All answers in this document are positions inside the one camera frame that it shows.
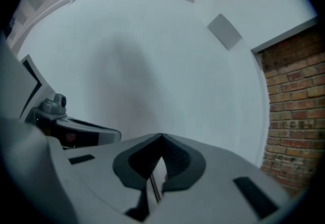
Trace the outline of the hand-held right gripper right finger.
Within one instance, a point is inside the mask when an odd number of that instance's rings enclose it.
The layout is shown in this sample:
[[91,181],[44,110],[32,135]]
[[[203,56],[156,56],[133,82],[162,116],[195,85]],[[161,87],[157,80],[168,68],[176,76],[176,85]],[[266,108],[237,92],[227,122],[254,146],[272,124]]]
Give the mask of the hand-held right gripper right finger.
[[172,138],[161,136],[162,158],[167,169],[167,180],[162,191],[182,191],[191,188],[204,174],[206,161],[194,148]]

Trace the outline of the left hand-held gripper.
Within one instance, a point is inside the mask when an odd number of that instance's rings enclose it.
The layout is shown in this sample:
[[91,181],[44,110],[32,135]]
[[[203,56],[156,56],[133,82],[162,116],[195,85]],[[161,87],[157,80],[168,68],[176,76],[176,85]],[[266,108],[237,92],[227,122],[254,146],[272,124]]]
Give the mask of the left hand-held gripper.
[[67,115],[67,98],[55,94],[33,107],[25,122],[38,127],[46,136],[57,138],[64,149],[116,143],[121,132]]

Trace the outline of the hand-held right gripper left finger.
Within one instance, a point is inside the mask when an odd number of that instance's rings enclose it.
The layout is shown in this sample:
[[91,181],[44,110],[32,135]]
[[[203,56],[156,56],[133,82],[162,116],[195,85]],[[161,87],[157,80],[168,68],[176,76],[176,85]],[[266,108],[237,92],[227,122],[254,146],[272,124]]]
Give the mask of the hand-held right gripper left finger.
[[144,221],[149,215],[146,183],[162,156],[161,136],[158,133],[121,152],[113,162],[113,171],[122,184],[140,191],[137,205],[125,212],[125,215],[138,221]]

